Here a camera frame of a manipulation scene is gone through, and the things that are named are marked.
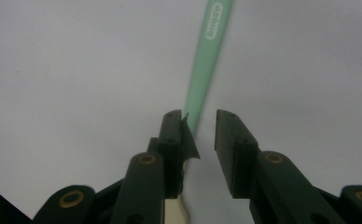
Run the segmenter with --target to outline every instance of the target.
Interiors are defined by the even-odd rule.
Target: white surface
[[[194,1],[0,1],[0,193],[29,217],[100,190],[183,108],[205,10]],[[362,184],[362,0],[234,1],[185,182],[191,223],[252,223],[214,152],[216,110],[318,188]]]

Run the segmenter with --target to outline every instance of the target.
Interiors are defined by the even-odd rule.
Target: gray background
[[[100,190],[182,109],[206,0],[0,1],[0,193],[29,217]],[[252,223],[214,152],[216,110],[318,188],[362,184],[362,0],[235,0],[188,164],[191,223]]]

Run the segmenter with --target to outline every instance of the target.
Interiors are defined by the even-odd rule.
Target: green toothbrush
[[[194,134],[202,112],[205,95],[214,73],[230,15],[232,0],[209,0],[193,64],[185,107],[188,126]]]

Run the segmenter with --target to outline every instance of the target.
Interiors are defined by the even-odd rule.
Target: toothbrush handle
[[[211,76],[214,73],[231,4],[232,0],[209,0],[207,5],[185,108],[192,134],[196,132]]]

